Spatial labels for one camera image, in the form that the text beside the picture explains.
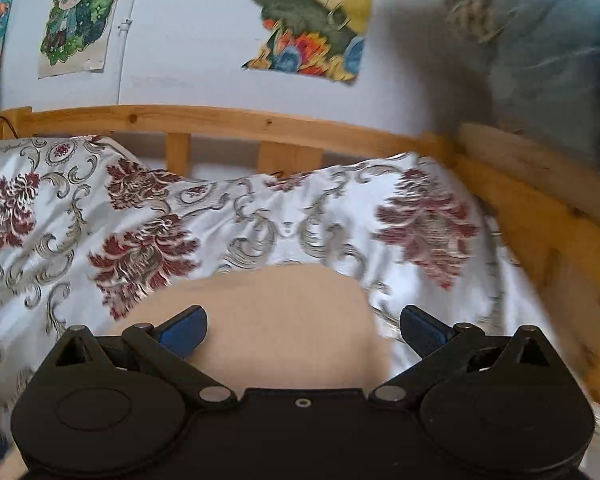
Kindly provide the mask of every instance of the gray fabric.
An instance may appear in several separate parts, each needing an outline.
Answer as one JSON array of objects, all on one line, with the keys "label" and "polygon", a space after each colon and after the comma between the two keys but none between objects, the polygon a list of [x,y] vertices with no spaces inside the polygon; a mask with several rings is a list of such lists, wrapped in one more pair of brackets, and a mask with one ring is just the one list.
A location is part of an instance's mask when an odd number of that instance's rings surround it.
[{"label": "gray fabric", "polygon": [[448,0],[482,45],[500,126],[600,168],[600,0]]}]

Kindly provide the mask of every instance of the floral bedspread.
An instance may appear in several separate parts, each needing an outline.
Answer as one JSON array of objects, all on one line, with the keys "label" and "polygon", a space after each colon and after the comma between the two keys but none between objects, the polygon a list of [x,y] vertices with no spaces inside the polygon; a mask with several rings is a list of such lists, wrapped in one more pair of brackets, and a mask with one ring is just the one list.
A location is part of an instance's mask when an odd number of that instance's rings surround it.
[{"label": "floral bedspread", "polygon": [[395,341],[416,304],[491,333],[551,327],[475,200],[414,153],[287,180],[194,182],[150,171],[105,137],[0,141],[0,436],[64,330],[105,333],[179,278],[291,262],[355,276]]}]

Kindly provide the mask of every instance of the wooden bed frame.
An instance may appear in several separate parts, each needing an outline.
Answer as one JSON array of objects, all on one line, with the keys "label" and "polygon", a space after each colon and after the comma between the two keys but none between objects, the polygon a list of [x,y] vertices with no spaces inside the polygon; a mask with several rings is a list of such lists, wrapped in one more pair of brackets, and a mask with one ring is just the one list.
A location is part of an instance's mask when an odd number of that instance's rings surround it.
[{"label": "wooden bed frame", "polygon": [[[189,173],[191,134],[258,140],[258,170],[282,175],[320,168],[325,152],[366,158],[407,151],[433,156],[495,208],[506,241],[545,304],[556,298],[560,280],[585,280],[600,300],[600,199],[591,197],[600,190],[600,176],[510,134],[467,125],[454,143],[433,134],[397,136],[266,112],[161,105],[39,113],[17,108],[1,115],[8,121],[0,118],[0,139],[14,137],[11,127],[18,137],[166,132],[167,168],[182,175]],[[571,189],[565,187],[569,182]],[[573,270],[570,277],[563,272],[567,268]],[[590,394],[600,402],[600,349],[584,373]]]}]

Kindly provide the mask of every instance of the tan fabric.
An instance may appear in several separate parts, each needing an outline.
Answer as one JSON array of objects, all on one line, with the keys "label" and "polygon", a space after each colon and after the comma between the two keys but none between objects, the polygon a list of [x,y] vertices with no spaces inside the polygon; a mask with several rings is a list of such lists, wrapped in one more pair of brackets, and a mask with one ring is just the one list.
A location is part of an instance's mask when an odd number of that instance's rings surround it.
[{"label": "tan fabric", "polygon": [[[368,391],[388,377],[390,340],[377,334],[365,291],[320,265],[179,282],[143,301],[110,333],[141,321],[157,326],[192,304],[204,306],[209,327],[189,362],[239,396],[248,386]],[[25,472],[17,450],[0,464],[0,480]]]}]

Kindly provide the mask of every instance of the black device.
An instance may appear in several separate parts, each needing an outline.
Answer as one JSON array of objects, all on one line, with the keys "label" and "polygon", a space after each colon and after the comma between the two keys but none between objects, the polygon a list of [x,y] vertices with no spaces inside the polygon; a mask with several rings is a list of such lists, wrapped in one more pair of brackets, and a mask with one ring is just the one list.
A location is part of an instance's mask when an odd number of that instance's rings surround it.
[{"label": "black device", "polygon": [[71,327],[13,410],[24,478],[581,479],[587,399],[538,327],[486,336],[417,307],[400,316],[422,361],[358,389],[246,390],[182,357],[205,338],[192,306],[122,336]]}]

